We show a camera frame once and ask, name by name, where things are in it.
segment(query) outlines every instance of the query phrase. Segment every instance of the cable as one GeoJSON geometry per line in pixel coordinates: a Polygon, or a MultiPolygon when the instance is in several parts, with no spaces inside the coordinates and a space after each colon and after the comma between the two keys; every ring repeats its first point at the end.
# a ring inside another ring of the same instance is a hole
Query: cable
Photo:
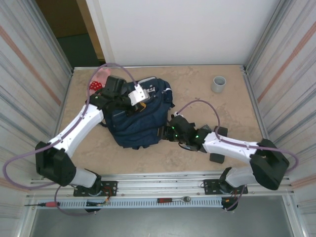
{"type": "Polygon", "coordinates": [[[242,194],[243,194],[243,191],[245,190],[245,187],[246,187],[246,185],[244,185],[244,186],[242,187],[242,190],[241,190],[240,195],[239,195],[239,197],[237,198],[237,200],[236,200],[230,207],[225,208],[226,211],[229,211],[230,209],[232,209],[232,208],[239,202],[239,200],[240,200],[240,198],[241,198],[241,196],[242,196],[242,194]]]}
{"type": "Polygon", "coordinates": [[[212,108],[212,110],[214,111],[214,113],[215,113],[215,115],[216,115],[216,117],[217,117],[217,121],[218,121],[217,128],[215,129],[215,134],[216,134],[217,139],[220,140],[221,142],[225,142],[225,143],[227,143],[227,144],[234,145],[234,146],[244,147],[244,148],[247,148],[247,149],[251,148],[251,149],[256,149],[256,150],[266,150],[266,151],[287,153],[287,154],[291,155],[291,156],[295,159],[295,164],[294,164],[291,168],[289,168],[289,169],[287,170],[287,172],[292,171],[293,169],[295,169],[295,168],[298,166],[298,163],[299,163],[298,157],[297,157],[294,153],[292,153],[292,152],[290,152],[290,151],[288,151],[288,150],[283,150],[283,149],[278,149],[278,148],[272,148],[272,147],[247,146],[247,145],[239,144],[239,143],[236,143],[236,142],[227,141],[227,140],[221,138],[221,137],[219,136],[219,134],[218,134],[218,129],[219,129],[219,127],[221,126],[221,121],[220,121],[220,119],[219,119],[219,115],[218,115],[216,109],[214,108],[214,106],[212,106],[210,103],[208,103],[208,102],[205,101],[205,100],[199,100],[199,99],[198,99],[198,100],[193,100],[193,101],[189,102],[188,104],[186,104],[185,106],[183,106],[183,107],[178,111],[178,114],[181,113],[181,112],[182,112],[186,107],[188,107],[190,104],[195,103],[195,102],[203,102],[203,103],[206,103],[206,104],[209,105],[209,106],[212,108]]]}
{"type": "MultiPolygon", "coordinates": [[[[107,67],[107,66],[115,66],[115,67],[120,67],[120,68],[122,68],[122,69],[129,75],[129,77],[132,79],[132,81],[134,82],[135,86],[137,86],[137,82],[135,81],[134,77],[133,77],[133,76],[131,75],[131,73],[130,73],[127,69],[125,69],[123,66],[121,66],[121,65],[119,65],[119,64],[116,64],[116,63],[105,63],[105,64],[101,65],[100,67],[98,67],[98,68],[93,72],[92,76],[91,76],[90,79],[89,79],[89,82],[88,82],[88,85],[87,85],[87,100],[86,100],[87,106],[84,108],[84,110],[83,110],[83,112],[82,112],[83,115],[86,113],[86,111],[88,110],[88,107],[89,107],[89,102],[90,102],[90,96],[89,96],[90,90],[89,90],[89,86],[90,86],[90,82],[92,81],[92,78],[94,77],[94,75],[96,75],[96,73],[97,73],[101,68],[107,67]]],[[[80,117],[80,118],[76,121],[76,123],[61,137],[61,140],[63,140],[65,137],[67,137],[67,136],[75,129],[75,127],[77,127],[77,125],[80,123],[80,121],[82,120],[82,118],[83,118],[83,117],[80,117]]],[[[3,175],[4,175],[5,179],[6,179],[9,183],[11,183],[11,184],[13,184],[13,185],[15,185],[15,186],[17,186],[17,187],[19,187],[19,188],[21,188],[21,189],[28,189],[28,190],[40,189],[40,188],[43,188],[43,187],[47,187],[47,186],[53,185],[53,184],[54,184],[53,182],[48,183],[48,184],[38,185],[38,186],[24,186],[24,185],[18,184],[18,183],[16,183],[16,182],[14,182],[14,181],[9,177],[9,175],[8,175],[8,173],[7,173],[7,171],[6,171],[6,168],[7,168],[7,166],[8,166],[11,162],[16,161],[16,160],[21,159],[21,158],[24,158],[24,157],[28,157],[28,156],[31,156],[31,155],[35,155],[35,154],[40,153],[40,152],[43,152],[43,151],[46,151],[46,150],[48,150],[48,149],[50,149],[50,148],[56,146],[61,140],[58,140],[58,141],[56,141],[56,142],[54,142],[54,143],[52,143],[52,144],[50,144],[50,145],[48,145],[48,146],[46,146],[46,147],[43,147],[43,148],[37,149],[37,150],[32,151],[32,152],[28,152],[28,153],[25,153],[25,154],[22,154],[22,155],[15,156],[15,157],[12,157],[12,158],[10,158],[9,160],[7,160],[7,161],[4,163],[3,167],[2,167],[2,171],[3,171],[3,175]]]]}
{"type": "Polygon", "coordinates": [[[110,197],[112,197],[112,190],[110,187],[103,187],[103,192],[108,196],[108,201],[110,201],[110,197]]]}
{"type": "Polygon", "coordinates": [[[55,195],[54,195],[54,202],[56,204],[56,207],[57,209],[67,215],[67,216],[88,216],[88,215],[92,215],[92,214],[96,214],[96,211],[94,212],[87,212],[87,213],[71,213],[71,212],[67,212],[67,211],[64,211],[63,209],[60,208],[60,206],[57,205],[57,194],[58,194],[58,191],[60,190],[61,186],[59,186],[55,192],[55,195]]]}

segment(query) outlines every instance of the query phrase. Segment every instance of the pink object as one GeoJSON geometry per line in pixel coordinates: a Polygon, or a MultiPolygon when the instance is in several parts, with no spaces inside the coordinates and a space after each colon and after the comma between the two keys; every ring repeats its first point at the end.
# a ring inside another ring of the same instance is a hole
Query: pink object
{"type": "Polygon", "coordinates": [[[108,76],[111,75],[111,69],[110,68],[101,68],[92,78],[92,81],[90,83],[89,89],[90,89],[90,95],[94,94],[97,90],[101,89],[105,86],[105,83],[107,82],[108,76]]]}

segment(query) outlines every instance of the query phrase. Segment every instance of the marble surface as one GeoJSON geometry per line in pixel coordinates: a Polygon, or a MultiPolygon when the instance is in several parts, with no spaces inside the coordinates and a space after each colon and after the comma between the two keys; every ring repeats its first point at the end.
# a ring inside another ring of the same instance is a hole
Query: marble surface
{"type": "MultiPolygon", "coordinates": [[[[170,112],[182,108],[188,102],[200,98],[210,102],[218,111],[221,124],[228,128],[228,136],[245,141],[260,141],[261,133],[252,109],[249,95],[238,65],[146,67],[128,69],[135,79],[156,76],[168,81],[173,90],[170,112]],[[215,76],[227,80],[220,94],[211,91],[215,76]]],[[[81,110],[86,95],[86,85],[93,70],[74,72],[61,130],[81,110]]],[[[112,75],[130,80],[121,69],[112,69],[112,75]]],[[[212,129],[217,125],[213,111],[203,103],[187,107],[182,114],[197,127],[208,124],[212,129]]],[[[243,166],[241,161],[226,157],[223,164],[209,161],[209,155],[189,152],[179,148],[177,143],[160,141],[149,148],[139,150],[120,147],[110,132],[97,125],[76,149],[72,160],[81,168],[98,174],[152,173],[172,171],[223,170],[229,166],[243,166]]]]}

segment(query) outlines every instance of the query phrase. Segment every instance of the black block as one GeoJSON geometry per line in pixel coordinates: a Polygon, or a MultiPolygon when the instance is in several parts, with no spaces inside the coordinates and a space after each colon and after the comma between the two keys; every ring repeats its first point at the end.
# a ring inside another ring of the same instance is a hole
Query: black block
{"type": "MultiPolygon", "coordinates": [[[[221,135],[221,136],[227,137],[228,128],[226,128],[226,127],[219,127],[218,134],[221,135]]],[[[225,161],[225,156],[221,155],[221,154],[211,153],[209,155],[209,160],[212,161],[212,162],[215,162],[215,163],[222,164],[225,161]]]]}

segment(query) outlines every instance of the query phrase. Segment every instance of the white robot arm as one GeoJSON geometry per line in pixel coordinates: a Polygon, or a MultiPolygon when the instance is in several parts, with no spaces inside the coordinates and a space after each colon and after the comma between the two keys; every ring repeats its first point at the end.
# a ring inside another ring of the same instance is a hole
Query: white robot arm
{"type": "MultiPolygon", "coordinates": [[[[70,158],[76,148],[91,129],[99,124],[106,113],[115,109],[123,109],[127,113],[141,111],[146,105],[142,103],[149,98],[146,90],[140,85],[130,92],[128,96],[121,96],[121,86],[124,80],[109,77],[102,93],[96,92],[90,96],[90,104],[84,105],[76,118],[49,144],[58,140],[60,142],[44,152],[36,154],[37,172],[40,175],[60,184],[79,185],[87,188],[90,194],[99,193],[101,177],[89,170],[77,168],[70,158]],[[73,129],[74,124],[82,117],[80,123],[73,129]]],[[[159,129],[162,139],[176,141],[185,144],[191,151],[221,154],[239,159],[248,164],[242,168],[227,168],[219,185],[223,193],[231,193],[241,185],[259,183],[262,186],[276,190],[289,166],[288,160],[279,152],[262,151],[254,147],[274,147],[274,144],[266,139],[260,143],[245,142],[232,138],[226,138],[230,142],[242,144],[245,147],[231,145],[221,141],[215,132],[206,129],[195,129],[184,117],[177,115],[169,122],[170,126],[159,129]]],[[[40,142],[36,149],[47,144],[40,142]]]]}

